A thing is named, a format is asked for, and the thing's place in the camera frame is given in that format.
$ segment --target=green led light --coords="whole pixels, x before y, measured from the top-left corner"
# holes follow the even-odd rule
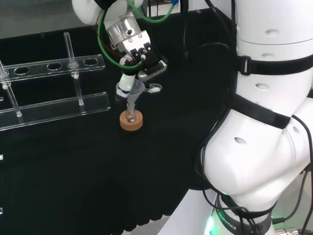
[[[213,221],[213,217],[209,217],[209,219],[206,222],[206,226],[204,229],[204,235],[211,235],[211,230],[214,227],[214,221]]]

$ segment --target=black table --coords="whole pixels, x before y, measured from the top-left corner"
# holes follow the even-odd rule
[[[128,135],[114,105],[121,71],[106,68],[80,75],[83,94],[107,91],[111,110],[0,132],[1,235],[118,235],[150,219],[171,215],[190,188],[201,188],[192,156],[222,107],[233,61],[226,34],[209,10],[188,15],[188,61],[182,59],[183,18],[172,15],[147,29],[169,60],[156,79],[159,94],[136,104],[144,126]],[[66,58],[63,33],[75,56],[101,53],[94,27],[87,26],[0,40],[4,64]],[[75,96],[70,76],[12,84],[19,105]],[[5,93],[1,90],[8,108]]]

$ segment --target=funnel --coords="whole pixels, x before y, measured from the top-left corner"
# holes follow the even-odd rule
[[[127,98],[127,110],[120,115],[121,127],[127,131],[136,131],[143,124],[142,113],[135,110],[135,101],[138,99],[141,93],[145,90],[145,85],[135,79],[133,87],[129,92]]]

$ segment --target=clear plastic stand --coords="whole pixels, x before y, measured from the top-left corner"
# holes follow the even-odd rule
[[[11,109],[0,110],[0,131],[110,109],[106,92],[82,95],[79,82],[80,72],[102,70],[105,67],[102,55],[74,57],[69,33],[64,33],[64,38],[67,46],[67,59],[5,67],[0,61],[0,83],[13,106]],[[67,73],[73,77],[76,97],[21,107],[18,105],[11,87],[12,82]]]

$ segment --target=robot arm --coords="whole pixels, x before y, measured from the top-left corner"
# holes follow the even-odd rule
[[[143,0],[135,0],[140,7]],[[144,61],[138,78],[149,87],[148,80],[164,72],[167,64],[155,52],[146,30],[141,30],[126,0],[72,0],[75,14],[85,24],[96,24],[102,9],[107,9],[104,25],[109,35],[112,49],[126,54],[121,65],[134,65]],[[124,70],[117,89],[117,96],[127,98],[132,89],[136,72]]]

